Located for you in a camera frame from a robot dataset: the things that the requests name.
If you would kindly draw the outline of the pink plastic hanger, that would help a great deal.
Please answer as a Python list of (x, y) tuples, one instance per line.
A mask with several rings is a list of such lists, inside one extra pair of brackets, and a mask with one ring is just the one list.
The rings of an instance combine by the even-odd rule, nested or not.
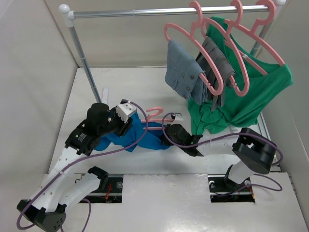
[[(146, 110), (148, 114), (147, 119), (148, 122), (156, 122), (159, 121), (159, 119), (155, 118), (156, 116), (159, 116), (160, 114), (162, 114), (164, 112), (164, 109), (162, 107), (152, 107)], [(159, 131), (162, 130), (162, 126), (158, 126), (158, 127), (148, 127), (149, 131)]]

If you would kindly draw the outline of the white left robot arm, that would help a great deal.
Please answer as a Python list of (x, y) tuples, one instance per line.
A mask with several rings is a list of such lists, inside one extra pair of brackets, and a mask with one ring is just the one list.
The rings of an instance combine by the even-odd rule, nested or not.
[(114, 134), (123, 137), (133, 124), (137, 106), (131, 101), (122, 100), (114, 108), (104, 103), (94, 103), (87, 110), (86, 118), (71, 132), (65, 141), (64, 149), (51, 172), (39, 189), (29, 198), (17, 205), (19, 217), (45, 232), (61, 229), (67, 211), (82, 201), (93, 191), (104, 191), (107, 187), (108, 173), (94, 166), (77, 183), (70, 185), (78, 163), (92, 158), (93, 150), (100, 144), (102, 137)]

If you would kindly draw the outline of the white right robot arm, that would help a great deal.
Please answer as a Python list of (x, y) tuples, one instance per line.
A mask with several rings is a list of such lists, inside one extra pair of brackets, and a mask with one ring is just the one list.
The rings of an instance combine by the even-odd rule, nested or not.
[[(162, 129), (162, 143), (175, 145), (192, 157), (202, 157), (201, 135), (190, 135), (182, 125), (168, 125)], [(237, 190), (244, 186), (247, 179), (254, 174), (268, 174), (273, 164), (277, 146), (259, 135), (250, 128), (242, 128), (239, 133), (220, 136), (211, 141), (237, 135), (236, 142), (232, 144), (232, 152), (240, 159), (237, 164), (232, 164), (223, 178), (224, 187), (228, 190)]]

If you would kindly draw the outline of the green t shirt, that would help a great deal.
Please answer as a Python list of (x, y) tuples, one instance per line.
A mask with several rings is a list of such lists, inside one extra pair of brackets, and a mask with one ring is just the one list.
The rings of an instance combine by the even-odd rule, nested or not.
[(188, 111), (191, 116), (191, 131), (194, 135), (201, 135), (205, 130), (211, 134), (222, 132), (228, 125), (235, 127), (249, 127), (257, 123), (261, 111), (281, 91), (293, 84), (293, 76), (289, 67), (260, 61), (245, 51), (240, 45), (238, 49), (248, 58), (256, 62), (267, 74), (262, 75), (249, 62), (244, 64), (250, 80), (248, 93), (239, 97), (231, 88), (225, 91), (225, 104), (216, 110), (211, 110), (212, 102), (201, 105), (194, 99), (188, 101)]

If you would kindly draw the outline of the pink hanger with green shirt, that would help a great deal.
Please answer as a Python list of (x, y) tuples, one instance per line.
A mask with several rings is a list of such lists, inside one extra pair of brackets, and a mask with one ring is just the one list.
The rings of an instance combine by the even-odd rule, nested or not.
[(231, 2), (237, 12), (238, 17), (236, 21), (232, 21), (230, 19), (226, 19), (225, 23), (228, 24), (227, 29), (227, 35), (229, 36), (231, 33), (231, 30), (233, 28), (238, 29), (239, 31), (243, 32), (244, 34), (251, 37), (255, 44), (250, 52), (252, 56), (256, 54), (256, 51), (259, 47), (262, 47), (265, 49), (274, 59), (275, 61), (280, 65), (283, 66), (285, 64), (284, 60), (281, 58), (281, 56), (272, 48), (265, 40), (264, 37), (269, 30), (272, 22), (276, 17), (278, 16), (281, 8), (285, 5), (286, 1), (284, 0), (258, 0), (255, 5), (255, 10), (261, 10), (264, 9), (268, 12), (268, 16), (265, 19), (257, 18), (251, 27), (251, 29), (248, 29), (247, 27), (243, 26), (241, 24), (243, 19), (243, 13), (248, 12), (249, 9), (246, 6), (243, 6), (241, 1), (234, 0)]

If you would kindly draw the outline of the blue denim jeans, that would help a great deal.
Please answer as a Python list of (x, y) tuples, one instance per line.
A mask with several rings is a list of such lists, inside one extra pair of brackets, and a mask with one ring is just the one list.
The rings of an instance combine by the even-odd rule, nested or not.
[(200, 78), (203, 70), (183, 46), (176, 40), (168, 42), (165, 82), (187, 101), (193, 99), (201, 105), (206, 96), (206, 85)]

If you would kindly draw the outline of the grey trousers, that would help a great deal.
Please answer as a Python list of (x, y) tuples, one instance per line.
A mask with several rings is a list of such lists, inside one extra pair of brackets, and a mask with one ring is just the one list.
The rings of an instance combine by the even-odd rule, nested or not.
[[(227, 60), (223, 52), (219, 49), (217, 44), (213, 41), (211, 37), (206, 37), (203, 44), (203, 48), (205, 51), (209, 54), (210, 58), (214, 62), (215, 66), (217, 67), (223, 83), (224, 83), (224, 88), (221, 93), (221, 95), (214, 96), (213, 94), (210, 93), (210, 91), (206, 88), (205, 84), (203, 84), (203, 94), (202, 94), (202, 103), (205, 102), (210, 102), (212, 101), (211, 104), (211, 111), (214, 112), (218, 106), (223, 107), (225, 104), (225, 88), (232, 88), (231, 81), (229, 78), (231, 76), (235, 76), (236, 72), (233, 69), (232, 65), (230, 62)], [(208, 81), (210, 84), (217, 89), (218, 88), (218, 81), (216, 79), (216, 76), (211, 69), (210, 65), (206, 61), (206, 59), (203, 57), (201, 53), (198, 54), (196, 58), (197, 63), (199, 66), (202, 68), (204, 75), (207, 77)]]

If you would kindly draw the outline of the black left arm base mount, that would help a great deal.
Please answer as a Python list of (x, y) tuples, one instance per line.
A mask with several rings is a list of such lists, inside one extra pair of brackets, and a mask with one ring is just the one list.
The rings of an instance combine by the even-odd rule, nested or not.
[(85, 199), (89, 200), (90, 203), (121, 203), (122, 202), (122, 191), (123, 191), (123, 175), (109, 174), (94, 166), (88, 170), (88, 172), (99, 176), (100, 184), (98, 188), (89, 193)]

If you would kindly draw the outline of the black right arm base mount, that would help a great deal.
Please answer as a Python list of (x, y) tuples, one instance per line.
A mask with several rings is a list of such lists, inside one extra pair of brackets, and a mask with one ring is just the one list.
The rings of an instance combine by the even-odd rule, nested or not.
[(232, 165), (229, 166), (225, 175), (210, 174), (208, 175), (210, 200), (212, 203), (254, 203), (255, 198), (253, 189), (250, 186), (250, 178), (246, 178), (241, 184), (237, 184), (227, 175)]

